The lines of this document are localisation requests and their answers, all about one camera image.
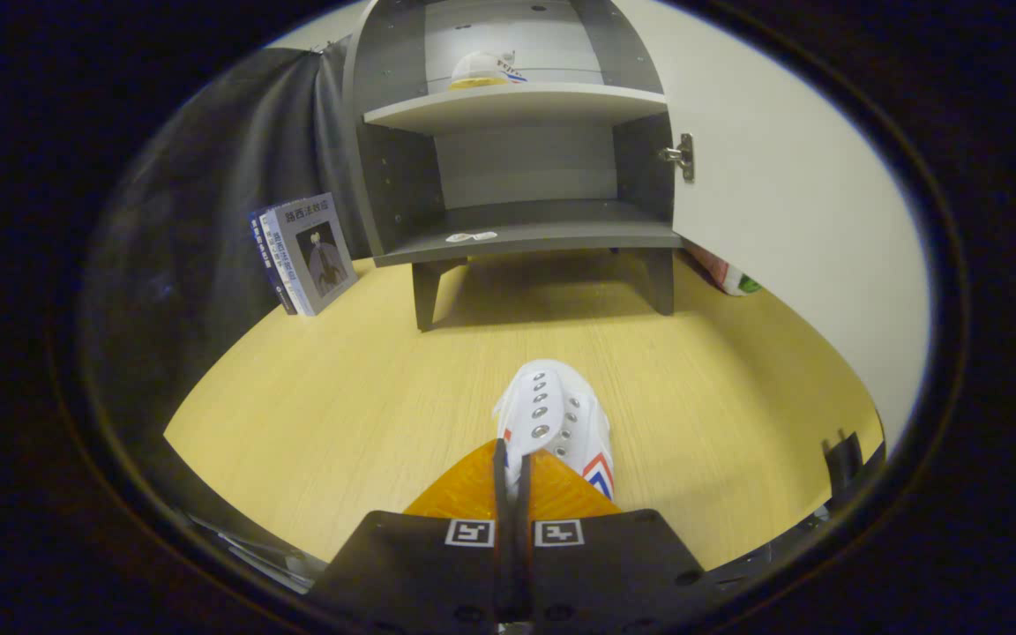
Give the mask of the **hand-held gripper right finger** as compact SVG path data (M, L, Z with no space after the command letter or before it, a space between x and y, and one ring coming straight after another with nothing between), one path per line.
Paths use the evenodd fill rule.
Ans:
M654 509L587 515L601 493L549 452L526 459L526 572L535 632L688 632L711 576Z

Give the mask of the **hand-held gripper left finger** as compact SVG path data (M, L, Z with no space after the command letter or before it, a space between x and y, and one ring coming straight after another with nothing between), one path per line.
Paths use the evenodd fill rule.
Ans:
M310 604L342 632L496 632L511 593L504 442L452 470L477 487L477 514L372 511L327 563Z

